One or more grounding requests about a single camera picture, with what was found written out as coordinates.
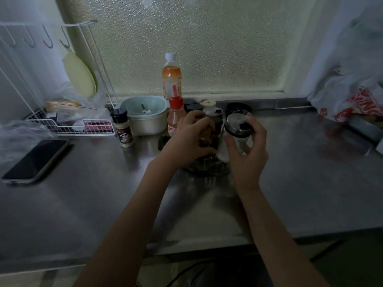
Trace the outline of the person's left hand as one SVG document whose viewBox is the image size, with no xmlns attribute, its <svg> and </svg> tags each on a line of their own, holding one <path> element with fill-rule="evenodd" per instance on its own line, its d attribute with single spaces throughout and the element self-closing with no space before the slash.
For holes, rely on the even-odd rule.
<svg viewBox="0 0 383 287">
<path fill-rule="evenodd" d="M 175 173 L 192 163 L 198 158 L 199 133 L 208 125 L 215 129 L 213 120 L 203 111 L 189 112 L 178 122 L 173 136 L 150 165 L 159 173 Z"/>
</svg>

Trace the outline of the small brown spice bottle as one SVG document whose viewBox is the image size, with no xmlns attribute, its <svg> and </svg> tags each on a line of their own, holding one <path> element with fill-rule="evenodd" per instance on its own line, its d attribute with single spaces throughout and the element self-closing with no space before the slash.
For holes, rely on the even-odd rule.
<svg viewBox="0 0 383 287">
<path fill-rule="evenodd" d="M 208 125 L 199 133 L 198 143 L 199 143 L 199 147 L 201 148 L 210 147 L 212 143 L 212 127 L 211 126 Z"/>
</svg>

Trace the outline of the glass shaker with steel lid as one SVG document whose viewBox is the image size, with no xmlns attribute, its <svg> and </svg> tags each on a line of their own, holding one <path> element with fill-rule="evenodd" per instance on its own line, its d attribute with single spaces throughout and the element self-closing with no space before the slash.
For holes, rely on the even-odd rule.
<svg viewBox="0 0 383 287">
<path fill-rule="evenodd" d="M 252 126 L 246 122 L 245 114 L 233 113 L 228 115 L 220 135 L 218 150 L 216 153 L 217 159 L 223 163 L 229 163 L 229 153 L 224 140 L 225 133 L 228 133 L 233 137 L 239 153 L 242 154 L 244 152 L 247 140 L 253 134 L 253 132 L 254 129 Z"/>
</svg>

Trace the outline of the person's left forearm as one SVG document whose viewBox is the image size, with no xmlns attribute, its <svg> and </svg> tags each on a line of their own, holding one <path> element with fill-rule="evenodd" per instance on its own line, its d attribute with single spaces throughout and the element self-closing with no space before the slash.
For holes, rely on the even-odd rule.
<svg viewBox="0 0 383 287">
<path fill-rule="evenodd" d="M 135 287 L 166 189 L 180 163 L 152 160 L 135 193 L 103 238 L 73 287 Z"/>
</svg>

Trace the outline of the white-capped bottle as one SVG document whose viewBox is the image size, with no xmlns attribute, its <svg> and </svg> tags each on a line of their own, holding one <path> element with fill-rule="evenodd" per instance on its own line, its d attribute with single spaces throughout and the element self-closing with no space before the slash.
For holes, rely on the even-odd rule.
<svg viewBox="0 0 383 287">
<path fill-rule="evenodd" d="M 220 119 L 223 118 L 223 110 L 219 107 L 217 107 L 216 101 L 209 100 L 209 99 L 203 99 L 199 101 L 200 106 L 202 106 L 202 111 L 207 116 L 214 116 L 219 117 Z"/>
</svg>

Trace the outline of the red-capped sauce bottle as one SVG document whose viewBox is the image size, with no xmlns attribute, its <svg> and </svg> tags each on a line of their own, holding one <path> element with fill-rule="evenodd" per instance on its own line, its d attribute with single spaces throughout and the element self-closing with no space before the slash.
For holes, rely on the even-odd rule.
<svg viewBox="0 0 383 287">
<path fill-rule="evenodd" d="M 170 110 L 167 116 L 167 126 L 169 136 L 173 136 L 179 120 L 186 116 L 186 111 L 184 110 L 184 100 L 181 96 L 170 98 L 169 106 Z"/>
</svg>

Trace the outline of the small black-lidded jar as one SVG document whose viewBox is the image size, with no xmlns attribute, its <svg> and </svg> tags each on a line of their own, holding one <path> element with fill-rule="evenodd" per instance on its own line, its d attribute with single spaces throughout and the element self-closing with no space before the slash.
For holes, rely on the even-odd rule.
<svg viewBox="0 0 383 287">
<path fill-rule="evenodd" d="M 194 99 L 184 99 L 183 104 L 186 113 L 189 113 L 193 110 L 203 110 L 203 106 Z"/>
</svg>

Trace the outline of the pale green pot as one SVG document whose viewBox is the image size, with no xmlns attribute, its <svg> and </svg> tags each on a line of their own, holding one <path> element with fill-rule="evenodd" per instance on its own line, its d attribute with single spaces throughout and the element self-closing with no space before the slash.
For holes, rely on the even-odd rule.
<svg viewBox="0 0 383 287">
<path fill-rule="evenodd" d="M 141 104 L 149 108 L 150 115 L 144 115 Z M 134 96 L 119 102 L 118 109 L 127 110 L 133 136 L 156 135 L 167 130 L 169 102 L 160 96 Z"/>
</svg>

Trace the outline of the orange drink bottle white cap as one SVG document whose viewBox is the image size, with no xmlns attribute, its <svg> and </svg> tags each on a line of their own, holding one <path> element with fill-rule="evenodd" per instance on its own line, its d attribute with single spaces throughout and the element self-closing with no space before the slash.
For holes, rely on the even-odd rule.
<svg viewBox="0 0 383 287">
<path fill-rule="evenodd" d="M 162 69 L 162 87 L 166 100 L 182 96 L 182 73 L 176 62 L 176 54 L 173 52 L 165 53 L 165 64 Z"/>
</svg>

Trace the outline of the black-capped spice bottle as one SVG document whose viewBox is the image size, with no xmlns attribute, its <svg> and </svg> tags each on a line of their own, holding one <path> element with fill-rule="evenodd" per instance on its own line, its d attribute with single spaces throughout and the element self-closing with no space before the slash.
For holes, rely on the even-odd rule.
<svg viewBox="0 0 383 287">
<path fill-rule="evenodd" d="M 110 115 L 121 147 L 130 148 L 134 146 L 135 142 L 131 131 L 131 125 L 128 120 L 127 110 L 113 109 Z"/>
</svg>

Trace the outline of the steel container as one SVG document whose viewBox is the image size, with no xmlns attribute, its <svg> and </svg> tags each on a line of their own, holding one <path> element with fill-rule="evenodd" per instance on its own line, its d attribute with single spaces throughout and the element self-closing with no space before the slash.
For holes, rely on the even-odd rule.
<svg viewBox="0 0 383 287">
<path fill-rule="evenodd" d="M 383 129 L 362 119 L 357 115 L 352 115 L 348 119 L 348 125 L 352 130 L 361 134 L 375 144 L 380 143 L 380 141 L 383 139 Z"/>
</svg>

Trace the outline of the clear plastic bag with food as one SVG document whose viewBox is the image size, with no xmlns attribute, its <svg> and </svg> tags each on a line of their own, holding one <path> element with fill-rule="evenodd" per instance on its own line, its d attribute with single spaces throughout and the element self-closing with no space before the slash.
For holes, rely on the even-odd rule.
<svg viewBox="0 0 383 287">
<path fill-rule="evenodd" d="M 111 120 L 105 102 L 103 94 L 83 96 L 70 83 L 64 83 L 46 100 L 44 118 L 60 126 L 74 126 L 81 131 L 85 129 L 85 123 Z"/>
</svg>

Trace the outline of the pale green plate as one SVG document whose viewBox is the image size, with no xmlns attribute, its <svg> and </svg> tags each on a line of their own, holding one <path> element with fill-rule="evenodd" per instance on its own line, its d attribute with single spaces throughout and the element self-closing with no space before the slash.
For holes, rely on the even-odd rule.
<svg viewBox="0 0 383 287">
<path fill-rule="evenodd" d="M 97 93 L 97 83 L 87 64 L 69 47 L 64 46 L 62 62 L 67 77 L 82 97 L 89 99 Z"/>
</svg>

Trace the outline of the black smartphone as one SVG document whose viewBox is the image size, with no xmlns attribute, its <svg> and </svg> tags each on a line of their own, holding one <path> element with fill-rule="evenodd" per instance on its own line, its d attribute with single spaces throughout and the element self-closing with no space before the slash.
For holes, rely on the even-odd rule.
<svg viewBox="0 0 383 287">
<path fill-rule="evenodd" d="M 41 140 L 2 176 L 1 181 L 9 185 L 37 182 L 51 169 L 69 145 L 69 139 Z"/>
</svg>

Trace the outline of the crumpled clear plastic bag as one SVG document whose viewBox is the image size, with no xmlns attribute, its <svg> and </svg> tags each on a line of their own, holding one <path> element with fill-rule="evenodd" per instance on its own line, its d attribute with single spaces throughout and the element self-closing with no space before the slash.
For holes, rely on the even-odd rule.
<svg viewBox="0 0 383 287">
<path fill-rule="evenodd" d="M 42 140 L 57 138 L 45 125 L 32 121 L 12 120 L 0 124 L 0 165 L 21 159 Z"/>
</svg>

